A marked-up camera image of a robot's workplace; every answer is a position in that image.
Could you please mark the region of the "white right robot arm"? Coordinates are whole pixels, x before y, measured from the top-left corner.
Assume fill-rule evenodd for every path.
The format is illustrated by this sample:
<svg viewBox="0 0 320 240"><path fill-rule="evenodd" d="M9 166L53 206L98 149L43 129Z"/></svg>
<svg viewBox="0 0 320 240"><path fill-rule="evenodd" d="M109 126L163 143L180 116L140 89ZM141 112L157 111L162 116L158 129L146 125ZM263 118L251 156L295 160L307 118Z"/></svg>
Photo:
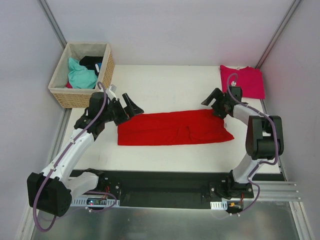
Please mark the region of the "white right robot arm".
<svg viewBox="0 0 320 240"><path fill-rule="evenodd" d="M243 91L239 86L228 86L225 93L215 88L201 103L203 106L211 106L214 116L220 119L231 116L247 127L245 156L224 181L214 186L214 194L228 200L253 198L253 176L262 165L276 165L284 151L281 117L260 112L242 102L242 96Z"/></svg>

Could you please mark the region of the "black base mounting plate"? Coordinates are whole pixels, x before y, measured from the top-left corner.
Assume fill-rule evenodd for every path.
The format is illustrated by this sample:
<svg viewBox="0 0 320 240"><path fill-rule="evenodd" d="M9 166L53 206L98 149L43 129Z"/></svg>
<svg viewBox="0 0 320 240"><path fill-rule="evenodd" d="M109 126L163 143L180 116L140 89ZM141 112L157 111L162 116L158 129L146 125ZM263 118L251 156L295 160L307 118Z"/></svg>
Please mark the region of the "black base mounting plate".
<svg viewBox="0 0 320 240"><path fill-rule="evenodd" d="M236 183L225 172L167 172L104 170L103 189L122 207L209 209L222 199L254 198L250 183Z"/></svg>

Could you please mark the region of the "right aluminium corner post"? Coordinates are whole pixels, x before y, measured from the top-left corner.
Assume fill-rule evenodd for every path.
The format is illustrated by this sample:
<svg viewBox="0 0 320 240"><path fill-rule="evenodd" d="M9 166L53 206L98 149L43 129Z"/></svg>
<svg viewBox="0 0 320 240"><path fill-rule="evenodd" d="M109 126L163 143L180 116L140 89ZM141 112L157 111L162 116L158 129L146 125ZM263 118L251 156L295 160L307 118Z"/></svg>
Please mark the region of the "right aluminium corner post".
<svg viewBox="0 0 320 240"><path fill-rule="evenodd" d="M303 0L293 0L291 2L289 8L285 12L282 20L280 21L278 27L276 28L275 32L273 33L270 41L268 42L266 48L264 49L264 51L263 51L261 57L259 58L257 64L255 65L256 69L261 69L263 64L266 62L267 58L271 54L271 52L272 52L273 48L275 47L276 43L278 42L278 40L282 36L283 32L285 31L285 29L289 25L291 19L293 18L293 16L295 15L296 11L298 10L298 8L300 7L300 5L302 3L303 3Z"/></svg>

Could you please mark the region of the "black printed t shirt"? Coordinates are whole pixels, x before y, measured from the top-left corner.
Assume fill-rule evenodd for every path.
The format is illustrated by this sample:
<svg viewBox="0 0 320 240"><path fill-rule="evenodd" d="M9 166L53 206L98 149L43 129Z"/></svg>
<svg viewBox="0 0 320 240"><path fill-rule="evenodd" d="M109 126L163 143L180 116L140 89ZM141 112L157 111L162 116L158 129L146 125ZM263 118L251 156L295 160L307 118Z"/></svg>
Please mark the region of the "black printed t shirt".
<svg viewBox="0 0 320 240"><path fill-rule="evenodd" d="M86 67L88 70L93 70L95 74L98 75L101 70L102 61L102 56L84 56L79 61L79 64Z"/></svg>

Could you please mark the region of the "aluminium frame rail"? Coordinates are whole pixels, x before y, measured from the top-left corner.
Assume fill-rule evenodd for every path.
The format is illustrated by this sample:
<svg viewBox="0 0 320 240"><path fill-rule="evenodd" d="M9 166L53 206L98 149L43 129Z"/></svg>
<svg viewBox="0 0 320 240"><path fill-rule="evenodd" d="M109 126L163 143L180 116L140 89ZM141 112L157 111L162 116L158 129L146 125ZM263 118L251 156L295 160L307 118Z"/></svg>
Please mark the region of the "aluminium frame rail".
<svg viewBox="0 0 320 240"><path fill-rule="evenodd" d="M302 196L296 182L292 181L255 181L259 185L259 201L300 202Z"/></svg>

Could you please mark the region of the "left aluminium corner post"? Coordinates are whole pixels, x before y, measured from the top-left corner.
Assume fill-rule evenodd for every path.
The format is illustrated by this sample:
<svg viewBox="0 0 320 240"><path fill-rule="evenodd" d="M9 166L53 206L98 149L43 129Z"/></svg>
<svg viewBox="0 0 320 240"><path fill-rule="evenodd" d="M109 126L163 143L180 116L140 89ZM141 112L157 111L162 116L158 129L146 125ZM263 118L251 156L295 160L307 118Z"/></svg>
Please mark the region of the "left aluminium corner post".
<svg viewBox="0 0 320 240"><path fill-rule="evenodd" d="M62 46L62 48L64 49L67 45L67 41L66 38L48 4L48 2L46 0L37 0L37 2L39 3L45 17L47 18L55 36L57 37L57 40L59 41L60 45Z"/></svg>

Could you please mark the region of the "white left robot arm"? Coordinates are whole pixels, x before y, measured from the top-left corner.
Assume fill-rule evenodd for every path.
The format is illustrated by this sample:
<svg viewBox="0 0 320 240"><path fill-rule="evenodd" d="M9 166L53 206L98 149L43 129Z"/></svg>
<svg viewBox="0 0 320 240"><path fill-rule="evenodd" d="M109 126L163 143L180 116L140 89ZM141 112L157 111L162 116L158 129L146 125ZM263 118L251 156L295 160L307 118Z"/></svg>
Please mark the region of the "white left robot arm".
<svg viewBox="0 0 320 240"><path fill-rule="evenodd" d="M119 126L144 113L127 93L122 97L126 103L125 107L114 95L93 93L89 106L76 121L66 145L40 173L32 172L29 175L28 201L35 212L40 210L62 217L74 199L89 191L96 195L105 191L105 174L100 170L88 168L78 177L69 177L82 155L105 129L106 123L113 122Z"/></svg>

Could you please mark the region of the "wicker laundry basket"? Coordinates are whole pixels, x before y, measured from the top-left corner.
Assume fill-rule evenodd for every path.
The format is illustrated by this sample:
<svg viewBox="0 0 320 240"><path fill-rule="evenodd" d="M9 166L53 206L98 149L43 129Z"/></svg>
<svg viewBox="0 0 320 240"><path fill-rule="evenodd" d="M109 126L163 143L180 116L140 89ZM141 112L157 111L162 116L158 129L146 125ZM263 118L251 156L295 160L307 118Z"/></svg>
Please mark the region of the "wicker laundry basket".
<svg viewBox="0 0 320 240"><path fill-rule="evenodd" d="M85 108L98 82L107 88L115 63L106 42L69 42L48 85L63 108Z"/></svg>

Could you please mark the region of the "teal t shirt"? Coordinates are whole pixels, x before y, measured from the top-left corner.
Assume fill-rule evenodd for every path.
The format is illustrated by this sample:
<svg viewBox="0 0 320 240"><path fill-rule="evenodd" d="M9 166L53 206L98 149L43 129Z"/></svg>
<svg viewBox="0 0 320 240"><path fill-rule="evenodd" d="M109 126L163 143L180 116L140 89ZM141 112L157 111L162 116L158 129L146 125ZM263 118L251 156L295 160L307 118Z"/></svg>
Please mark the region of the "teal t shirt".
<svg viewBox="0 0 320 240"><path fill-rule="evenodd" d="M66 88L68 89L94 89L97 84L98 77L94 70L88 70L85 66L79 64L75 58L68 58L67 75L68 81Z"/></svg>

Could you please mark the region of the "red t shirt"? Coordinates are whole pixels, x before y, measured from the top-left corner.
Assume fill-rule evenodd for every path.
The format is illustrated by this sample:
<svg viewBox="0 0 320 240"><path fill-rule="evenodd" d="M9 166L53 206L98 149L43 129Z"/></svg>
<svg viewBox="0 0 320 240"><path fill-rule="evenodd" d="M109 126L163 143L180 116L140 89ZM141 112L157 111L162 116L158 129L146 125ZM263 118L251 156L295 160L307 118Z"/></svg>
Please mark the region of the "red t shirt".
<svg viewBox="0 0 320 240"><path fill-rule="evenodd" d="M223 143L234 136L212 109L141 114L117 127L119 146L176 146Z"/></svg>

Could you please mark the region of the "magenta t shirt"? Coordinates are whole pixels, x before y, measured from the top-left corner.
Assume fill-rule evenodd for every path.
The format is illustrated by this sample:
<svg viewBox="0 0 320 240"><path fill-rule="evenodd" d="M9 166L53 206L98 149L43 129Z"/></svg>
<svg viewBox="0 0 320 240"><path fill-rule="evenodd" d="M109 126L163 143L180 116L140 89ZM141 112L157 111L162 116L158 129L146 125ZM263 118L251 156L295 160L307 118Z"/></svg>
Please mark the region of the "magenta t shirt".
<svg viewBox="0 0 320 240"><path fill-rule="evenodd" d="M247 66L245 68L229 68L220 65L222 91L227 92L227 80L231 74L237 74L236 86L241 87L242 96L251 99L265 99L265 89L262 72L259 69Z"/></svg>

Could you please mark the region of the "aluminium corner post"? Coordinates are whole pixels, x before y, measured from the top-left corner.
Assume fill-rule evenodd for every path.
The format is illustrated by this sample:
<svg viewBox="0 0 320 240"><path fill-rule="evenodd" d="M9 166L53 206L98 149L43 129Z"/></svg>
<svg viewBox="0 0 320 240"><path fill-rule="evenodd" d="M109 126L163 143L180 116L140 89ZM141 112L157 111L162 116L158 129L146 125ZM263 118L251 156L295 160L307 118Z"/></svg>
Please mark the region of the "aluminium corner post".
<svg viewBox="0 0 320 240"><path fill-rule="evenodd" d="M67 41L66 38L48 4L48 2L46 0L37 0L37 2L39 3L45 17L47 18L55 36L57 37L57 40L59 41L60 45L62 46L62 48L64 49L67 45Z"/></svg>
<svg viewBox="0 0 320 240"><path fill-rule="evenodd" d="M278 42L278 40L282 36L283 32L285 31L285 29L289 25L291 19L293 18L293 16L295 15L296 11L298 10L298 8L300 7L300 5L302 3L303 3L303 0L293 0L291 2L289 8L285 12L282 20L280 21L278 27L276 28L275 32L273 33L270 41L268 42L266 48L264 49L264 51L263 51L261 57L259 58L257 64L255 65L256 69L261 69L263 64L266 62L267 58L271 54L271 52L272 52L273 48L275 47L276 43Z"/></svg>

